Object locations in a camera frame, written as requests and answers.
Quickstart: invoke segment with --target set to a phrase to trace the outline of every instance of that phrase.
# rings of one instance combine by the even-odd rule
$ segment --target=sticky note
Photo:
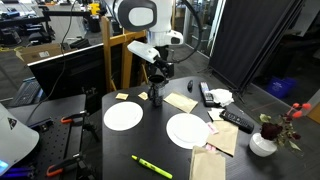
[[[141,99],[147,100],[148,99],[148,94],[145,92],[142,92],[141,94],[138,95]]]
[[[123,93],[118,93],[116,96],[116,99],[123,99],[126,100],[128,98],[129,94],[123,94]]]

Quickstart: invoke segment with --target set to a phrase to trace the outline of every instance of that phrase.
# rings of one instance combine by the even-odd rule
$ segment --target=black remote control
[[[206,107],[213,107],[216,106],[216,103],[213,101],[213,95],[209,92],[209,87],[206,82],[200,82],[199,84],[203,103]]]
[[[229,111],[222,111],[220,114],[220,117],[226,121],[229,121],[237,126],[239,126],[239,129],[251,134],[254,129],[254,124],[244,118],[241,118],[235,114],[230,113]]]

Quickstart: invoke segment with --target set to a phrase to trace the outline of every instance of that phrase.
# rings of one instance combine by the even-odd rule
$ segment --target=white plate
[[[192,149],[195,145],[204,146],[206,144],[209,128],[198,116],[180,113],[169,119],[167,134],[176,145]]]
[[[115,131],[124,131],[137,125],[143,116],[142,108],[134,102],[121,102],[104,114],[104,124]]]

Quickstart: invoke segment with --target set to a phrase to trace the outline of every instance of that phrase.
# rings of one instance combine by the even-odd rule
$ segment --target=red flower
[[[302,111],[297,111],[297,112],[295,112],[295,113],[292,114],[292,117],[293,117],[293,118],[299,118],[299,117],[301,117],[301,116],[302,116]]]
[[[283,127],[277,124],[263,123],[260,134],[264,139],[272,141],[275,138],[277,138],[278,134],[281,133],[282,129]]]
[[[294,103],[294,104],[292,105],[293,108],[298,108],[299,106],[300,106],[299,103]]]
[[[292,137],[293,137],[293,139],[296,139],[296,140],[301,138],[301,136],[299,134],[297,134],[297,133],[293,133]]]
[[[304,104],[302,104],[302,108],[303,109],[311,109],[311,104],[310,103],[304,103]]]

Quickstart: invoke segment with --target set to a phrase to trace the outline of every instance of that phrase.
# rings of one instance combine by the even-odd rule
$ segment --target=floor
[[[91,44],[101,43],[101,33],[94,33],[87,35]],[[189,46],[181,46],[173,48],[175,50],[175,57],[183,58],[191,52]],[[9,78],[12,79],[13,83],[8,81],[8,78],[0,73],[0,99],[7,99],[14,96],[17,91],[15,86],[19,87],[23,79],[32,76],[32,73],[25,64],[15,56],[14,51],[0,52],[0,66],[5,69]],[[174,78],[180,78],[185,76],[201,76],[209,84],[210,89],[223,88],[227,89],[222,81],[214,77],[210,70],[207,69],[209,59],[200,53],[195,53],[188,60],[175,65],[175,76]],[[277,116],[280,113],[284,113],[289,109],[289,106],[280,101],[270,94],[266,93],[261,88],[251,84],[248,86],[246,93],[243,95],[242,99],[245,103],[241,102],[240,99],[233,95],[235,104],[245,113],[247,113],[252,119],[259,122],[259,115],[261,113],[268,114],[270,116]],[[320,125],[310,120],[307,117],[301,118],[301,121],[297,121],[294,125],[296,129],[302,135],[301,143],[298,143],[305,153],[313,152],[320,154],[319,138]],[[100,138],[102,138],[101,127],[102,127],[102,112],[92,114],[89,119],[95,126],[96,132]],[[83,144],[82,151],[86,154],[86,161],[91,164],[97,179],[101,179],[102,171],[102,144],[101,142],[96,142],[91,136],[90,132],[84,131],[83,133]]]

